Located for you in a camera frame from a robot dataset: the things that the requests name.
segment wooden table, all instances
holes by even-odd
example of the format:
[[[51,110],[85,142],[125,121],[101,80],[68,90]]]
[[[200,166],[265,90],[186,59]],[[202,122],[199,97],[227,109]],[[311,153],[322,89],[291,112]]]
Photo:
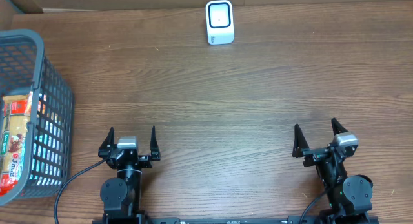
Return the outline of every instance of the wooden table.
[[[163,158],[142,197],[152,216],[299,215],[321,182],[291,156],[294,124],[324,147],[336,117],[360,140],[345,166],[374,181],[370,215],[412,222],[413,2],[246,6],[234,19],[234,43],[210,46],[203,8],[15,16],[76,96],[72,172],[99,160],[111,126],[147,153],[155,125]],[[114,176],[102,165],[76,179],[60,222],[99,219]],[[15,201],[0,220],[53,223],[53,204]]]

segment food package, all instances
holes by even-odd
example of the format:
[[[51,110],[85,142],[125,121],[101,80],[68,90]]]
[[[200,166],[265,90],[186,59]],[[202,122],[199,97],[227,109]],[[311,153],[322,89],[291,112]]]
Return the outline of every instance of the food package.
[[[30,121],[32,93],[5,96],[0,151],[0,196],[9,192],[19,181],[25,161],[27,123]]]

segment gray plastic basket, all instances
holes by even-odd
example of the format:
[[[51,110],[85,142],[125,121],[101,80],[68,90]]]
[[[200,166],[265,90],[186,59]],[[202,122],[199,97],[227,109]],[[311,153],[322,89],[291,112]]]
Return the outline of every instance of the gray plastic basket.
[[[0,32],[0,95],[30,91],[33,98],[23,169],[17,185],[0,196],[0,205],[13,199],[52,196],[66,182],[74,111],[73,93],[45,57],[40,35],[32,30]]]

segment black cable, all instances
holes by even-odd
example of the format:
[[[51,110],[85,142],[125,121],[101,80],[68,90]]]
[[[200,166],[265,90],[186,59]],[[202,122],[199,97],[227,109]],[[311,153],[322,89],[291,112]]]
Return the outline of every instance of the black cable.
[[[311,209],[311,207],[313,207],[325,194],[330,192],[330,190],[332,188],[333,187],[330,187],[330,188],[324,190],[324,192],[322,192],[318,197],[316,197],[313,201],[311,201],[311,203],[308,205],[308,207],[304,210],[303,214],[301,215],[301,218],[299,219],[299,224],[303,223],[305,214],[307,214],[307,212]]]
[[[101,165],[101,164],[104,163],[105,161],[106,161],[106,159],[102,159],[101,161],[95,163],[94,165],[92,165],[92,166],[90,166],[90,167],[88,167],[88,168],[86,168],[86,169],[84,169],[84,170],[76,173],[74,176],[72,176],[70,179],[68,179],[68,181],[66,181],[66,183],[63,184],[62,188],[60,189],[59,193],[57,194],[56,202],[54,203],[54,221],[55,221],[55,224],[59,224],[59,220],[58,220],[58,218],[57,218],[57,205],[59,204],[59,199],[60,199],[60,196],[62,195],[64,189],[69,185],[70,182],[72,182],[72,180],[76,179],[76,177],[78,177],[78,176],[80,176],[81,174],[89,171],[89,170],[92,169],[92,168],[95,168],[95,167]]]

